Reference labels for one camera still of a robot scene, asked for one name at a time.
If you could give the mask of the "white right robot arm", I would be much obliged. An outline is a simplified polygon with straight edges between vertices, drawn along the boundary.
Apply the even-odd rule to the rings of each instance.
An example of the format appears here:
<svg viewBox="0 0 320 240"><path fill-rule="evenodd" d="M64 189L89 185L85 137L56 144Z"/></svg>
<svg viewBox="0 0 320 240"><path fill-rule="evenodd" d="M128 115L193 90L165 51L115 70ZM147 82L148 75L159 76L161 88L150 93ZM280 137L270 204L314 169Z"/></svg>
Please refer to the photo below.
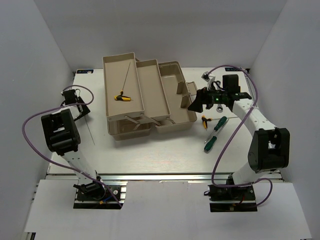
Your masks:
<svg viewBox="0 0 320 240"><path fill-rule="evenodd" d="M236 200L244 193L244 187L260 181L264 175L284 169L289 165L290 132L271 123L256 106L256 100L247 92L242 92L239 77L227 74L222 77L222 86L214 87L215 77L206 72L203 79L207 86L197 90L195 100L188 110L202 113L213 105L224 105L240 120L235 129L245 126L252 136L247 154L247 162L220 188L226 188L226 195Z"/></svg>

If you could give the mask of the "long yellow black T-handle key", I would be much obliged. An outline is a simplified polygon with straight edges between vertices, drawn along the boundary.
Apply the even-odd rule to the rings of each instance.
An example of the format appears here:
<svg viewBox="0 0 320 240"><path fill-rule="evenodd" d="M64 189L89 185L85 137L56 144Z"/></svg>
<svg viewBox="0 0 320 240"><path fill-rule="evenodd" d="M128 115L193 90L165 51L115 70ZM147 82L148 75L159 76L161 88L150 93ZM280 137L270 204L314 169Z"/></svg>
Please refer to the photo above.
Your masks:
<svg viewBox="0 0 320 240"><path fill-rule="evenodd" d="M124 79L123 86L122 86L122 89L121 89L121 94L123 94L123 92L124 92L124 88L125 88L126 81L127 81L127 78L128 78L130 66L131 66L131 62L129 62L129 64L128 64L128 68L127 68L127 71L126 71L125 79Z"/></svg>

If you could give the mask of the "silver ratchet wrench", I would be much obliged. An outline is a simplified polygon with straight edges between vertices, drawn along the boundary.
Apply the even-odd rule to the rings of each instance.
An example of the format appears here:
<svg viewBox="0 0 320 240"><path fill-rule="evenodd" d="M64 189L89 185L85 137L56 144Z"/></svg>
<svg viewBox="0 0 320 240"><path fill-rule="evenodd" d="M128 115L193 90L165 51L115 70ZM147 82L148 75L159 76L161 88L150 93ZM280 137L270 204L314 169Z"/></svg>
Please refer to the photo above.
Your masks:
<svg viewBox="0 0 320 240"><path fill-rule="evenodd" d="M218 105L217 106L217 108L216 108L216 111L218 112L218 113L222 113L223 112L223 110L224 110L224 108L222 107L222 105Z"/></svg>

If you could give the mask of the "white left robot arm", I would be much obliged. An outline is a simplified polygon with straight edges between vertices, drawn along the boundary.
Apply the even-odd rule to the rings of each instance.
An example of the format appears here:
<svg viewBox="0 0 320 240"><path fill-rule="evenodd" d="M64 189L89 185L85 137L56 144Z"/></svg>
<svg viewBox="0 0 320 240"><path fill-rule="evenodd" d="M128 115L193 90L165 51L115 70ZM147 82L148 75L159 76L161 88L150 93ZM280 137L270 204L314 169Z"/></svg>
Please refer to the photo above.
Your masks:
<svg viewBox="0 0 320 240"><path fill-rule="evenodd" d="M74 172L78 177L77 188L88 188L90 196L99 200L105 196L106 187L91 180L94 178L100 181L101 177L79 150L81 137L76 126L76 121L91 111L75 89L64 90L62 96L64 101L61 109L41 117L47 147L51 152L61 156L71 168L79 170Z"/></svg>

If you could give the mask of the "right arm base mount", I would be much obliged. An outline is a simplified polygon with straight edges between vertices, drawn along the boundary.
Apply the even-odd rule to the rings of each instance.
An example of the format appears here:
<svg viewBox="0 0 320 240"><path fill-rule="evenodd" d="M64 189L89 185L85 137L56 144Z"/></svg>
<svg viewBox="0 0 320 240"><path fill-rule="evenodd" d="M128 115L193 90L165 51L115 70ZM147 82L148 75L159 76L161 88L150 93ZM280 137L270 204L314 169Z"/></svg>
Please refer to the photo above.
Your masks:
<svg viewBox="0 0 320 240"><path fill-rule="evenodd" d="M253 186L244 187L216 187L208 185L203 193L209 197L211 213L241 213L257 212L256 196Z"/></svg>

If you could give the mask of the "beige plastic toolbox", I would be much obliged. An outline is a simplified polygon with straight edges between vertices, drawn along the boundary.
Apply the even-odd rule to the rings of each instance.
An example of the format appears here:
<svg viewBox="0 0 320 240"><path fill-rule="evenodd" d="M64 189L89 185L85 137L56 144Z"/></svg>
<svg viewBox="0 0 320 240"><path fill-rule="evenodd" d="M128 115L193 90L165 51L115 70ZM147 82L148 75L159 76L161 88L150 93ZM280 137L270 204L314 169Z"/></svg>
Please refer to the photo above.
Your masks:
<svg viewBox="0 0 320 240"><path fill-rule="evenodd" d="M131 62L123 95L116 101ZM194 82L185 80L179 62L140 61L133 52L104 56L103 77L108 134L116 141L190 129L197 115L188 110L196 94Z"/></svg>

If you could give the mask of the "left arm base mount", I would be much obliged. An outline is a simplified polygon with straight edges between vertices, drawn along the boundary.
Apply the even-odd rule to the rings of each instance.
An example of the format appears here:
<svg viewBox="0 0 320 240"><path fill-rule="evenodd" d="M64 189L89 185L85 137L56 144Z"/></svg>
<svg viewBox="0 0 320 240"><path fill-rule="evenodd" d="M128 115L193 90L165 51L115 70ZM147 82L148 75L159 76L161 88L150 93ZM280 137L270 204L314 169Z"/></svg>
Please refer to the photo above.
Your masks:
<svg viewBox="0 0 320 240"><path fill-rule="evenodd" d="M120 210L123 206L121 185L105 187L93 181L89 184L74 184L73 187L76 188L74 209Z"/></svg>

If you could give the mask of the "yellow black T-handle hex key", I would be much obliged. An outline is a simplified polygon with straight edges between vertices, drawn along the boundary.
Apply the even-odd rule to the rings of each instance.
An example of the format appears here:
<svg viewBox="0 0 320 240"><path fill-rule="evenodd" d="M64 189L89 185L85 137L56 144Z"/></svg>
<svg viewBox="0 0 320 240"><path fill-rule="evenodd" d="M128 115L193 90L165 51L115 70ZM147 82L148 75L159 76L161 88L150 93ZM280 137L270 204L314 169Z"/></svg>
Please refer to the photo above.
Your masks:
<svg viewBox="0 0 320 240"><path fill-rule="evenodd" d="M124 91L122 90L119 95L116 95L114 97L114 100L115 101L122 101L122 102L130 102L132 100L132 98L129 96L125 96Z"/></svg>

